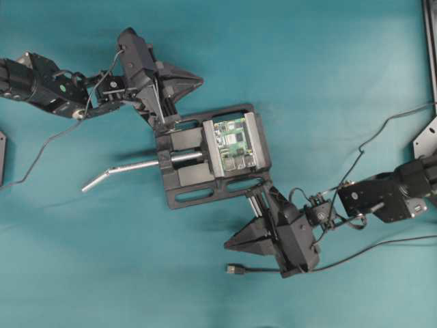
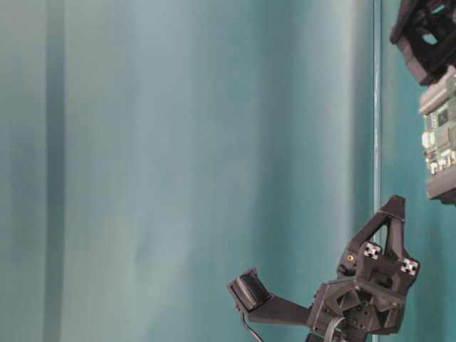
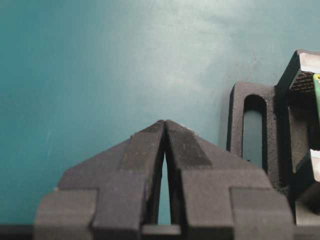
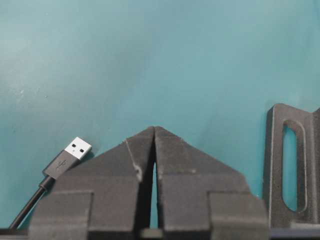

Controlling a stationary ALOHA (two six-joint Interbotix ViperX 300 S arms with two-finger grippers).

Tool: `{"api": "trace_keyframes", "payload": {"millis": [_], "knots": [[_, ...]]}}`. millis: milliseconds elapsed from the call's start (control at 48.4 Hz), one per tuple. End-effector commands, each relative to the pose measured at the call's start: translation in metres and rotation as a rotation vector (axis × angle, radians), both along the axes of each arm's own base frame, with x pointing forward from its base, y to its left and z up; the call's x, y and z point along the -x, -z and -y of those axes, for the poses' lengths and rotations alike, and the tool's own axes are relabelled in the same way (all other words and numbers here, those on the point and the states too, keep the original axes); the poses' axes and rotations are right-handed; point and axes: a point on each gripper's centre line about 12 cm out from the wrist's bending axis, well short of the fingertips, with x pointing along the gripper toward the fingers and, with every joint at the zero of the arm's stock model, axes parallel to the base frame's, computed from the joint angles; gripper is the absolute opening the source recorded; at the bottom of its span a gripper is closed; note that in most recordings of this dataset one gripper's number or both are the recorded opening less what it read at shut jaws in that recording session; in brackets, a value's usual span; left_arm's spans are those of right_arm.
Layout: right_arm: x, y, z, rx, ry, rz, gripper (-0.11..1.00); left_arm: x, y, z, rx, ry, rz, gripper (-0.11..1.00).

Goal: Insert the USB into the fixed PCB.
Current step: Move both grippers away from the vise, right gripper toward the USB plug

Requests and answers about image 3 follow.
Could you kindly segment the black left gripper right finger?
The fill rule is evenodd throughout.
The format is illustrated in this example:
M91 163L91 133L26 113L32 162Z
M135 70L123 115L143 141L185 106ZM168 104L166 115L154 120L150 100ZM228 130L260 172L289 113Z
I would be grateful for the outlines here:
M292 240L287 199L256 165L165 122L171 221L189 240Z

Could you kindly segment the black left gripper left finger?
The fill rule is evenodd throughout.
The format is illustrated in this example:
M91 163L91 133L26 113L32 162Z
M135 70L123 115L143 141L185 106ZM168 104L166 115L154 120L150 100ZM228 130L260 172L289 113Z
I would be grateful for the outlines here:
M36 240L139 240L158 220L165 122L66 170L36 213Z

